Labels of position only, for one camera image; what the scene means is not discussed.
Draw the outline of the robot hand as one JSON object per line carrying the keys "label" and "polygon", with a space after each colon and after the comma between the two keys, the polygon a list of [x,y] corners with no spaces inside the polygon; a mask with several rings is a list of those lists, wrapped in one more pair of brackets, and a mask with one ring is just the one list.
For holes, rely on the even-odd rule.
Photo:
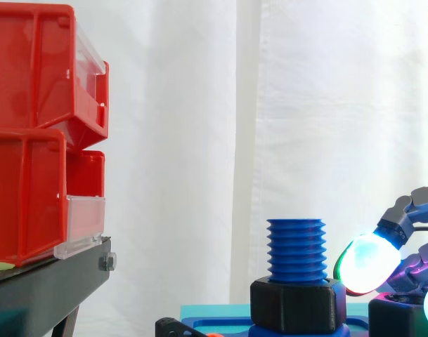
{"label": "robot hand", "polygon": [[428,243],[407,258],[400,252],[416,232],[428,232],[428,187],[399,197],[335,263],[347,295],[379,293],[368,308],[370,336],[428,336]]}

